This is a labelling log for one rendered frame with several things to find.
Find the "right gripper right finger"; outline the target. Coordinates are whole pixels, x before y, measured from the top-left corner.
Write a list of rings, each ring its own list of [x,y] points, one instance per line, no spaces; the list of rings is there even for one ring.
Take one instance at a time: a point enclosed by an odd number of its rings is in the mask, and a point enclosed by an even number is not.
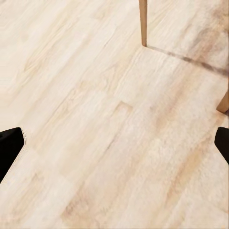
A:
[[[216,132],[214,143],[229,164],[229,129],[219,127]]]

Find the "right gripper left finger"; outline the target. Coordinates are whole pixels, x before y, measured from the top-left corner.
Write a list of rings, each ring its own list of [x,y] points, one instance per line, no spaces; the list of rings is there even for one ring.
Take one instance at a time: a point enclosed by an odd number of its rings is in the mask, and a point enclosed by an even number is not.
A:
[[[0,183],[24,146],[20,127],[0,132]]]

